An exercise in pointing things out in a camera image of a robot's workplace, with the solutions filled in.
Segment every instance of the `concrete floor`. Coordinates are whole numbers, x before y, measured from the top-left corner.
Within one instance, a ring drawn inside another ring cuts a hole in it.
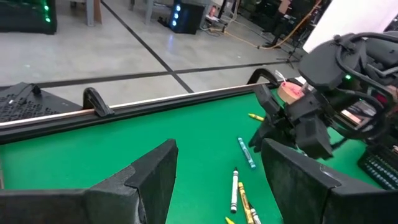
[[[132,12],[127,9],[127,0],[104,2],[159,56],[163,64],[103,5],[103,24],[87,27],[82,10],[71,11],[67,1],[57,1],[56,35],[0,34],[1,86],[131,74],[133,79],[129,80],[45,89],[81,104],[84,88],[92,86],[109,105],[114,105],[187,93],[181,82],[193,91],[243,85],[259,67],[244,65],[276,62],[277,58],[288,56],[286,46],[283,47],[284,51],[258,50],[227,35],[213,37],[203,31],[198,31],[196,35],[175,34],[156,22],[156,16],[150,24],[145,25],[142,3],[138,3]],[[239,17],[238,21],[260,32],[260,28],[243,18]],[[228,32],[259,45],[266,41],[236,23],[230,25]],[[243,66],[226,69],[234,65]],[[225,68],[195,71],[196,68],[208,67]],[[265,67],[280,71],[286,78],[299,76],[298,71],[287,64]],[[149,72],[163,74],[134,78],[135,75]]]

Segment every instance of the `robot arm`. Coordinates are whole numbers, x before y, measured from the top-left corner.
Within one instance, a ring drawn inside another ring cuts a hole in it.
[[[366,49],[375,49],[377,44],[382,44],[387,52],[378,52],[377,57],[373,54],[372,58]],[[393,54],[396,48],[398,32],[348,34],[321,44],[304,56],[299,65],[301,76],[314,87],[309,94],[281,108],[266,86],[255,89],[260,105],[267,112],[267,119],[256,131],[249,146],[254,146],[254,151],[259,152],[262,140],[271,138],[286,146],[298,147],[309,157],[327,159],[346,139],[366,139],[383,133],[387,129],[386,114],[394,106],[393,94],[386,85],[397,80],[395,67],[398,63],[394,66],[394,59],[383,60],[382,57],[396,56]],[[385,71],[373,66],[369,59],[381,63]],[[370,90],[384,97],[385,101],[380,102],[369,95]],[[358,100],[369,103],[377,113],[362,127],[351,129],[339,122],[336,115]],[[331,145],[326,130],[329,126],[345,139]]]

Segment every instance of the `green table surface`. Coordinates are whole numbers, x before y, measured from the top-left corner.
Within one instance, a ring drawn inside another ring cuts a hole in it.
[[[281,223],[260,155],[251,151],[257,165],[251,170],[236,139],[247,143],[260,125],[248,113],[265,114],[254,94],[6,144],[0,146],[5,186],[88,188],[172,138],[179,154],[167,223],[225,223],[225,216],[246,223],[240,197],[238,212],[229,211],[234,167],[262,222]],[[341,139],[329,133],[332,142]],[[320,162],[377,186],[356,165],[364,147],[348,141],[334,158]]]

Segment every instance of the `yellow crayon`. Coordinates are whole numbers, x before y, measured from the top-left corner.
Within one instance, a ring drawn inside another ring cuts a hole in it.
[[[251,215],[251,211],[250,211],[248,198],[246,197],[246,193],[244,192],[242,182],[238,183],[238,189],[239,189],[239,193],[241,194],[242,205],[243,205],[244,214],[246,215],[246,220],[248,221],[248,224],[254,224],[253,216]]]
[[[259,121],[264,121],[264,118],[262,118],[262,117],[260,117],[260,116],[258,116],[258,115],[249,114],[249,116],[250,116],[251,118],[253,118],[253,119],[256,119],[256,120],[259,120]]]
[[[235,224],[235,222],[232,222],[228,217],[225,217],[225,220],[228,224]]]

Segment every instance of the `blue crayon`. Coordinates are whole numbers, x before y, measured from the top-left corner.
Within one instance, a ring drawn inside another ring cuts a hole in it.
[[[246,156],[246,159],[248,160],[251,169],[255,169],[256,165],[252,159],[252,157],[250,156],[249,150],[247,149],[247,147],[244,145],[243,139],[241,137],[238,137],[238,142],[241,145],[242,151],[244,153],[244,155]]]

